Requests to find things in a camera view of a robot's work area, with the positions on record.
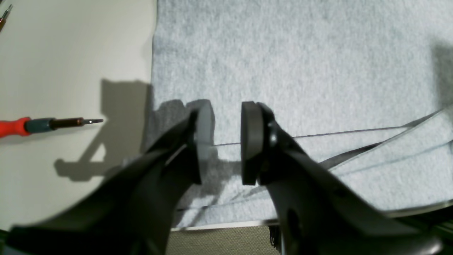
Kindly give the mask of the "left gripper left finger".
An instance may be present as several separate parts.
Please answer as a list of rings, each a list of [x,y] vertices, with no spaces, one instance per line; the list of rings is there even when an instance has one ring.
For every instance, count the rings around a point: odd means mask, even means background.
[[[202,183],[213,111],[196,108],[133,163],[64,212],[7,236],[8,255],[163,255],[184,193]]]

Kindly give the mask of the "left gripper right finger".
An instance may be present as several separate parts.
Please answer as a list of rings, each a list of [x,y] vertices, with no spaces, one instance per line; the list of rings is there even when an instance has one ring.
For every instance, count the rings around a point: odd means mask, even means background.
[[[380,213],[316,163],[263,103],[241,105],[242,182],[267,188],[288,255],[434,255],[443,243]]]

